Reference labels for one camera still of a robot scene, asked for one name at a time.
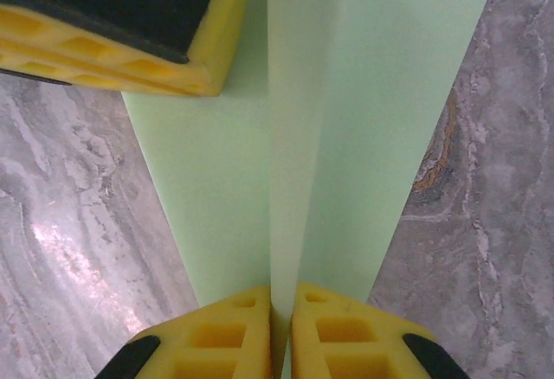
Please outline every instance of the gray marble tile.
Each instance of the gray marble tile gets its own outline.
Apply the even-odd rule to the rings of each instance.
[[[488,0],[370,302],[473,379],[554,377],[554,0]],[[117,93],[0,76],[3,377],[196,307]]]
[[[554,1],[488,0],[370,302],[473,379],[554,377]]]
[[[93,377],[196,307],[118,93],[0,76],[2,377]]]

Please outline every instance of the yellow honeycomb pattern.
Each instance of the yellow honeycomb pattern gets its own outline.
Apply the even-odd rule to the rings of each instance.
[[[293,314],[293,379],[428,379],[402,337],[420,325],[300,282]]]
[[[22,7],[0,5],[0,67],[84,87],[218,95],[235,54],[247,0],[210,0],[179,64]]]
[[[270,379],[269,287],[256,287],[140,332],[161,344],[136,379]]]

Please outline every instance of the yellow plastic block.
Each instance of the yellow plastic block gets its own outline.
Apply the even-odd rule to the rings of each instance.
[[[210,0],[186,64],[166,61],[22,7],[0,5],[0,67],[86,87],[218,95],[235,55],[246,2]]]
[[[403,342],[421,326],[300,282],[292,325],[293,379],[428,379]]]
[[[161,344],[136,379],[270,379],[269,287],[141,331]]]

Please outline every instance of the gray marble surface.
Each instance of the gray marble surface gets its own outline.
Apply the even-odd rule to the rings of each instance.
[[[554,378],[554,0],[488,0],[370,302]],[[0,76],[0,370],[93,377],[196,307],[120,96]]]

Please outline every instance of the light green surface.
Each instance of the light green surface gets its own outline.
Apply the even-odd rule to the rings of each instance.
[[[250,0],[221,97],[124,95],[201,305],[367,298],[484,2]]]
[[[367,299],[485,1],[335,3],[302,279]]]
[[[266,0],[242,32],[218,98],[124,93],[200,305],[269,284]]]

